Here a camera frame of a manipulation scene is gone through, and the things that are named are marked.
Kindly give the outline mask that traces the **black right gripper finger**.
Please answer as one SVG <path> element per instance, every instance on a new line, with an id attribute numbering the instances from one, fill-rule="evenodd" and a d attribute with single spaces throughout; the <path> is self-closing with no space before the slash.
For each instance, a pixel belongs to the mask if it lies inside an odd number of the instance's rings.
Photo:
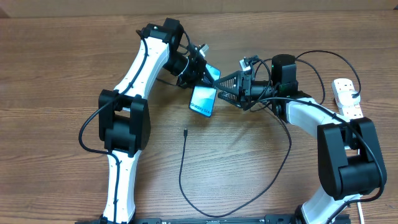
<path id="1" fill-rule="evenodd" d="M 225 92 L 239 92 L 243 74 L 243 71 L 238 70 L 230 75 L 215 80 L 213 82 L 213 87 Z"/>
<path id="2" fill-rule="evenodd" d="M 231 104 L 231 105 L 233 105 L 235 107 L 238 107 L 238 108 L 242 107 L 238 95 L 234 95 L 234 94 L 228 93 L 226 91 L 220 91 L 218 93 L 218 98 L 221 99 L 221 100 L 226 101 L 227 103 L 229 103 L 229 104 Z"/>

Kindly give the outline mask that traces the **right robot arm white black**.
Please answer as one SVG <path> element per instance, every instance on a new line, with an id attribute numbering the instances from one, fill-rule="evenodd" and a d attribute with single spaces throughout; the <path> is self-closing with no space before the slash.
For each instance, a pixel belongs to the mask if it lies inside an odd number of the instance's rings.
<path id="1" fill-rule="evenodd" d="M 298 58 L 272 57 L 268 81 L 257 81 L 255 56 L 240 61 L 242 69 L 213 82 L 219 98 L 249 110 L 271 105 L 275 116 L 302 128 L 317 140 L 320 188 L 298 206 L 292 223 L 339 223 L 337 216 L 352 203 L 377 200 L 386 184 L 386 168 L 374 123 L 348 118 L 317 103 L 299 90 Z"/>

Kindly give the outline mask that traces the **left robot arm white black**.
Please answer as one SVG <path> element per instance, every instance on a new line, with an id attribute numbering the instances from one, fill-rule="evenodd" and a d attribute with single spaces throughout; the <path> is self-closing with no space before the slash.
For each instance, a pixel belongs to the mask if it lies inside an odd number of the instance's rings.
<path id="1" fill-rule="evenodd" d="M 136 214 L 134 189 L 137 165 L 147 146 L 151 125 L 148 97 L 162 69 L 177 77 L 176 85 L 191 88 L 189 109 L 210 117 L 220 71 L 205 60 L 207 45 L 188 45 L 178 51 L 185 30 L 167 18 L 163 25 L 148 24 L 139 31 L 140 49 L 123 80 L 98 99 L 99 138 L 109 162 L 108 199 L 99 223 L 132 223 Z"/>

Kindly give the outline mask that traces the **blue screen Galaxy smartphone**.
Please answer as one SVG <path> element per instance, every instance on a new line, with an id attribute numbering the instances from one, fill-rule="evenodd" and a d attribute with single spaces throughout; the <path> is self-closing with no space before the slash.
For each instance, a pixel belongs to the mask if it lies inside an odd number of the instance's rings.
<path id="1" fill-rule="evenodd" d="M 206 64 L 205 73 L 213 73 L 221 76 L 221 72 L 210 64 Z M 203 116 L 210 117 L 213 112 L 217 89 L 205 87 L 202 84 L 198 84 L 192 91 L 192 96 L 189 102 L 189 109 L 199 113 Z"/>

